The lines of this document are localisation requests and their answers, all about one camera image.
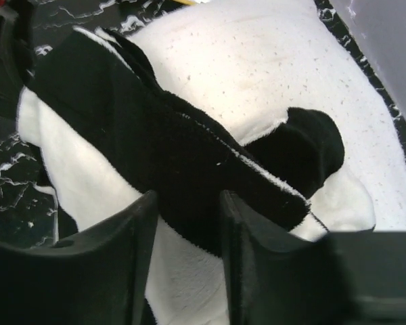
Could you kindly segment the white pillow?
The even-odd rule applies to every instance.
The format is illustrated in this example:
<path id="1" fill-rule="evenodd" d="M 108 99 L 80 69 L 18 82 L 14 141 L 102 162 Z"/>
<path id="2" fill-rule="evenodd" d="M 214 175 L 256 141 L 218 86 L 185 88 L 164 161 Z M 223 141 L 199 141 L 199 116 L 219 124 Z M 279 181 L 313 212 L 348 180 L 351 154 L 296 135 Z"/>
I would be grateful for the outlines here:
<path id="1" fill-rule="evenodd" d="M 290 107 L 337 125 L 344 166 L 311 197 L 330 229 L 406 230 L 406 162 L 392 117 L 313 1 L 211 1 L 178 9 L 129 37 L 160 85 L 245 144 Z"/>

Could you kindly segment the black white striped pillowcase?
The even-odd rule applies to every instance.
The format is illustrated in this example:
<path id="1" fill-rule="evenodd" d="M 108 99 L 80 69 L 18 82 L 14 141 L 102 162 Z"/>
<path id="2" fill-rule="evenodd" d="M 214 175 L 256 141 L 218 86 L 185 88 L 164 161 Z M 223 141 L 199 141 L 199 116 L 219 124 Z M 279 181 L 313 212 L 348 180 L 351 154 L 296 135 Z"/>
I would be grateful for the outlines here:
<path id="1" fill-rule="evenodd" d="M 371 230 L 372 199 L 319 110 L 233 105 L 222 123 L 159 85 L 118 33 L 75 26 L 22 89 L 17 130 L 43 163 L 67 236 L 158 194 L 145 304 L 150 324 L 227 324 L 219 194 L 231 190 L 287 232 L 313 241 Z"/>

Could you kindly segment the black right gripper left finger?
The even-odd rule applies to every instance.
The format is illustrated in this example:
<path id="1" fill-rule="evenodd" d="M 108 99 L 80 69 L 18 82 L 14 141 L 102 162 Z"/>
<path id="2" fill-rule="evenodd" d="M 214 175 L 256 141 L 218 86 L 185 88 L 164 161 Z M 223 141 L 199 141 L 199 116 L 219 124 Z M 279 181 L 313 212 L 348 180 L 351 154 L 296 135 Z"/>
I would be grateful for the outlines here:
<path id="1" fill-rule="evenodd" d="M 56 242 L 0 242 L 0 324 L 140 324 L 158 222 L 155 192 Z"/>

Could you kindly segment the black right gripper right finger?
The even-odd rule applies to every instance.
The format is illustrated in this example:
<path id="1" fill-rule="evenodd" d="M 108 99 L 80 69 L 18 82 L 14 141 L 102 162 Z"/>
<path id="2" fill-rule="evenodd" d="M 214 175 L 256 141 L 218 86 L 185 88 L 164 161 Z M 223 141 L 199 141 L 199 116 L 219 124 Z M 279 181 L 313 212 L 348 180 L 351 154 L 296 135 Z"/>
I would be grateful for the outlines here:
<path id="1" fill-rule="evenodd" d="M 406 232 L 301 240 L 220 197 L 231 324 L 406 324 Z"/>

